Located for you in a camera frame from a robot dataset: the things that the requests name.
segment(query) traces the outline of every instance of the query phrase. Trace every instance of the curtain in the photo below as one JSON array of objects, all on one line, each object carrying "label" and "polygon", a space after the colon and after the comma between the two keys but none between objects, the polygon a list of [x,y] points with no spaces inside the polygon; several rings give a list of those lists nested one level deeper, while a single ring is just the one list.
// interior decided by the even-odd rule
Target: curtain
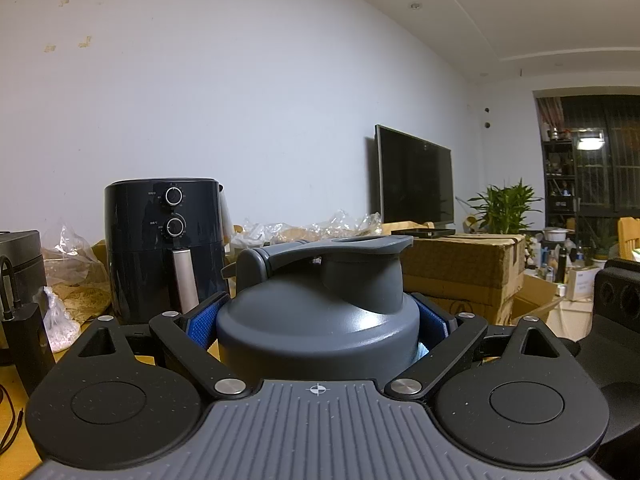
[{"label": "curtain", "polygon": [[564,130],[564,113],[562,113],[562,101],[559,97],[539,97],[538,112],[540,118],[551,127],[557,128],[559,132]]}]

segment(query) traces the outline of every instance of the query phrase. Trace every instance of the ceiling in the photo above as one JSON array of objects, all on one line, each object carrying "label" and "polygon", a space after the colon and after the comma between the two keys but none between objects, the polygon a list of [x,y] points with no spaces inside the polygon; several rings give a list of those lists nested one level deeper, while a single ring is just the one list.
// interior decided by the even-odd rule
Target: ceiling
[{"label": "ceiling", "polygon": [[640,0],[365,1],[469,80],[640,70]]}]

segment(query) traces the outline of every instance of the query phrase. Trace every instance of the wall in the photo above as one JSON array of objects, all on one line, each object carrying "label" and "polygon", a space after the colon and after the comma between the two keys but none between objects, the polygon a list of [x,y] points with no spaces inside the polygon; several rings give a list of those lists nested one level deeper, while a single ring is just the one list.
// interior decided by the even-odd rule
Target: wall
[{"label": "wall", "polygon": [[[544,174],[540,129],[533,92],[552,88],[640,86],[640,72],[567,73],[480,85],[476,94],[478,125],[484,154],[484,179],[487,184],[524,184],[544,197]],[[482,126],[485,121],[490,128]],[[545,226],[544,203],[537,207],[542,213],[530,213],[528,221],[534,228]]]},{"label": "wall", "polygon": [[219,180],[236,223],[362,215],[376,123],[480,187],[469,86],[362,0],[0,0],[0,30],[3,229],[95,241],[106,185],[172,175]]}]

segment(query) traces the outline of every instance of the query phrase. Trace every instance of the table surface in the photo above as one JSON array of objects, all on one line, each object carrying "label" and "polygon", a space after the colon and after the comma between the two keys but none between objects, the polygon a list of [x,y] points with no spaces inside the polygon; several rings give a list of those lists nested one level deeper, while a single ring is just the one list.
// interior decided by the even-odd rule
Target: table surface
[{"label": "table surface", "polygon": [[[220,358],[217,342],[213,344],[209,352],[215,357]],[[64,352],[55,354],[56,361],[63,355]],[[138,359],[148,364],[153,363],[152,358],[140,356]],[[24,409],[28,397],[22,387],[15,366],[0,366],[0,384],[9,392],[17,417],[20,409]],[[7,400],[3,399],[0,404],[0,437],[4,434],[6,428],[9,427],[9,422],[11,422],[11,409]],[[0,455],[0,479],[20,480],[40,462],[40,457],[33,447],[33,442],[23,422],[14,443],[4,454]]]}]

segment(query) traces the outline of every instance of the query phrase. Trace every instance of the television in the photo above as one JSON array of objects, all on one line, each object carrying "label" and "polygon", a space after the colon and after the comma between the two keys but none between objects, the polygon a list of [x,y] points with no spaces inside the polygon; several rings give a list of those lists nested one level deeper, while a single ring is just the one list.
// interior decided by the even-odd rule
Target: television
[{"label": "television", "polygon": [[383,222],[453,222],[451,150],[376,125]]}]

